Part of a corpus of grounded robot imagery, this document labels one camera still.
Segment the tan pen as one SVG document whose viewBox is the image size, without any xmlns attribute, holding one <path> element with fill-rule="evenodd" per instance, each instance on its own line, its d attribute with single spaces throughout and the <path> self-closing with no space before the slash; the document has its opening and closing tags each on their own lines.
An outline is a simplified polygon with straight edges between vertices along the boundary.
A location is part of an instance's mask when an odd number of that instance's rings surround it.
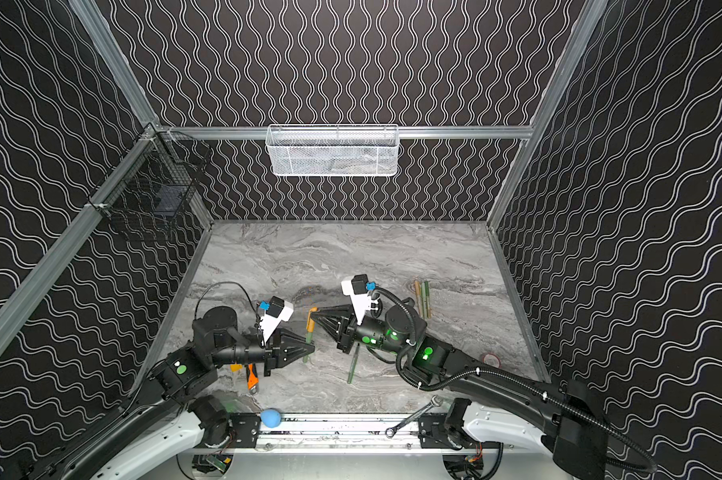
<svg viewBox="0 0 722 480">
<path fill-rule="evenodd" d="M 418 315 L 420 317 L 424 318 L 425 313 L 424 313 L 424 306 L 423 306 L 423 299 L 422 299 L 421 283 L 417 279 L 415 279 L 413 281 L 413 291 L 414 291 L 414 298 L 415 298 L 415 306 L 416 306 Z"/>
</svg>

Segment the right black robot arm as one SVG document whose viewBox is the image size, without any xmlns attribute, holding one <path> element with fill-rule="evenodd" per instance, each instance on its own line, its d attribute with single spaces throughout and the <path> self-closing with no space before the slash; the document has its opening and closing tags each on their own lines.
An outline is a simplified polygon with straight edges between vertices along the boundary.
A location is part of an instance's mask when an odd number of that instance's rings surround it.
<svg viewBox="0 0 722 480">
<path fill-rule="evenodd" d="M 564 386 L 532 380 L 492 367 L 429 333 L 411 299 L 377 300 L 370 312 L 352 305 L 317 307 L 311 320 L 349 352 L 354 345 L 395 354 L 399 376 L 424 392 L 461 394 L 450 409 L 457 439 L 497 441 L 497 430 L 480 436 L 468 419 L 478 406 L 496 407 L 527 422 L 534 442 L 553 463 L 578 479 L 601 479 L 607 467 L 643 474 L 656 472 L 652 456 L 608 420 L 595 393 L 584 384 Z"/>
</svg>

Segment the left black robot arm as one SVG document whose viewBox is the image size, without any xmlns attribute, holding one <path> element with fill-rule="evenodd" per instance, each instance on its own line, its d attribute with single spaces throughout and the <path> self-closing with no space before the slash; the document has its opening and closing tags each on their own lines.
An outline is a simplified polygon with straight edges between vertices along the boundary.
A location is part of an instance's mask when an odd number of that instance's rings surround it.
<svg viewBox="0 0 722 480">
<path fill-rule="evenodd" d="M 278 327 L 268 341 L 259 334 L 238 330 L 237 312 L 214 307 L 192 322 L 193 338 L 157 362 L 134 394 L 103 423 L 48 461 L 29 467 L 23 479 L 71 479 L 92 475 L 171 413 L 189 413 L 201 441 L 213 447 L 232 443 L 229 414 L 221 401 L 201 392 L 218 379 L 224 366 L 261 364 L 268 376 L 273 370 L 312 354 L 315 346 L 294 332 Z"/>
</svg>

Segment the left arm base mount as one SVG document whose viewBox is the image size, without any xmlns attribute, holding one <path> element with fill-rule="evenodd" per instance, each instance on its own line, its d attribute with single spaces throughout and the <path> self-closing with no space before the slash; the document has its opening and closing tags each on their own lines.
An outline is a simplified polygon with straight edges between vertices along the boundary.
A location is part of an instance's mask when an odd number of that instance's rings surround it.
<svg viewBox="0 0 722 480">
<path fill-rule="evenodd" d="M 204 447 L 220 449 L 254 448 L 257 444 L 261 419 L 254 413 L 236 413 L 226 418 L 203 423 Z"/>
</svg>

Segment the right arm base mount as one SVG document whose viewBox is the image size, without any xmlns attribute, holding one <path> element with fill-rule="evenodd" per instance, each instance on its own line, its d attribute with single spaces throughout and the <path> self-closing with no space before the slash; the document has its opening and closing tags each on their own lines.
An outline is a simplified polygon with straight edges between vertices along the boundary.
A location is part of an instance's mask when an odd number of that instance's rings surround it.
<svg viewBox="0 0 722 480">
<path fill-rule="evenodd" d="M 450 426 L 445 414 L 423 415 L 417 420 L 416 432 L 423 449 L 472 450 L 479 444 L 490 450 L 501 447 L 500 442 L 472 439 L 461 428 Z"/>
</svg>

